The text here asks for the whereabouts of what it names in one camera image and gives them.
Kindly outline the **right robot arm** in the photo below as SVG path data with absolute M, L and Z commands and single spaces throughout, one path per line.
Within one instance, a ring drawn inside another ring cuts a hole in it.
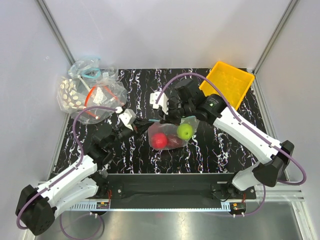
M 235 173 L 227 185 L 228 195 L 239 198 L 257 184 L 274 187 L 290 163 L 294 144 L 272 138 L 229 107 L 221 96 L 205 96 L 196 81 L 184 79 L 175 86 L 177 95 L 167 98 L 160 92 L 150 95 L 150 104 L 158 109 L 166 123 L 179 124 L 184 117 L 195 116 L 237 140 L 257 159 L 257 163 Z

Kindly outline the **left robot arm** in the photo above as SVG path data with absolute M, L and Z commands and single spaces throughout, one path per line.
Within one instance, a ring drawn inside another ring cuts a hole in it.
M 27 185 L 22 189 L 15 210 L 17 227 L 28 229 L 35 236 L 41 235 L 59 215 L 77 202 L 107 195 L 107 175 L 100 172 L 113 148 L 130 137 L 141 138 L 152 125 L 152 121 L 137 118 L 130 126 L 121 124 L 116 129 L 108 123 L 100 126 L 72 165 L 36 187 Z

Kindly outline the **dark red apple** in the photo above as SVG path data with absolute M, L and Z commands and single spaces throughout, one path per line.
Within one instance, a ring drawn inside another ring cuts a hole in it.
M 176 149 L 182 147 L 184 144 L 183 140 L 176 135 L 167 135 L 167 145 L 168 149 Z

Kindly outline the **green apple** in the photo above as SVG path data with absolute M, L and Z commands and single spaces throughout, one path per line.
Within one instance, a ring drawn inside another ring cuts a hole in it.
M 193 127 L 188 123 L 182 123 L 178 126 L 177 136 L 182 140 L 189 140 L 193 136 Z

